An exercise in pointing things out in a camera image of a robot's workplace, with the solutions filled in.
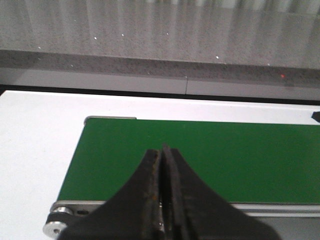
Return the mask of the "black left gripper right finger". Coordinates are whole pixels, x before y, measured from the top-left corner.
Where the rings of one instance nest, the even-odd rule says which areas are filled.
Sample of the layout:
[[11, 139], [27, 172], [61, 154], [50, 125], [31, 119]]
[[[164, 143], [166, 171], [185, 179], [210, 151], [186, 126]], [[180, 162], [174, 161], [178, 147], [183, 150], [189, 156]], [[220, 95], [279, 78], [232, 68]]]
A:
[[232, 206], [212, 190], [176, 148], [161, 151], [164, 229], [173, 240], [278, 240], [268, 224]]

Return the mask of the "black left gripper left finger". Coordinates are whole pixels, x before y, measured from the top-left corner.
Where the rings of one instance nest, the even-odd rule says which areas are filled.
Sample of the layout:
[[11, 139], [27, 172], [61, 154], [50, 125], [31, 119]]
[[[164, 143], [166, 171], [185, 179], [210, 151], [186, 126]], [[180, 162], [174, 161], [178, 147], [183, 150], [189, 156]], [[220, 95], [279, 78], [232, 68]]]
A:
[[148, 149], [124, 186], [88, 216], [65, 228], [61, 240], [156, 240], [159, 237], [161, 155]]

